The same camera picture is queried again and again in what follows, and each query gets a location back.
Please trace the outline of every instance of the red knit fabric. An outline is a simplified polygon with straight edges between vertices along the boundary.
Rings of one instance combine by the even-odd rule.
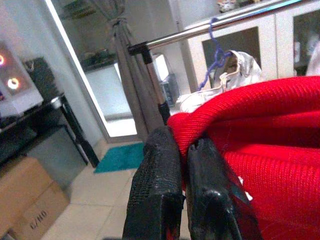
[[[253,196],[265,240],[320,240],[320,76],[240,87],[168,125],[183,156],[204,132]]]

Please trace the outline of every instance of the white cabinet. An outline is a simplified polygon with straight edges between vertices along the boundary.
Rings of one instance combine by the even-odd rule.
[[[278,77],[303,76],[320,37],[320,1],[275,15]]]
[[[253,18],[214,31],[213,35],[224,51],[252,55],[266,80],[304,75],[312,53],[310,49],[314,46],[312,43],[320,35],[320,1],[309,1],[276,14]],[[199,85],[214,61],[215,47],[208,33],[188,39],[188,45],[190,67]],[[300,47],[295,59],[294,45]],[[212,83],[208,82],[204,89],[211,87]]]

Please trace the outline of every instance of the blue doormat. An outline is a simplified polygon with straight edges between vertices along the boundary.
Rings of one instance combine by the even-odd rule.
[[[108,150],[94,173],[136,169],[144,159],[143,143],[113,147]]]

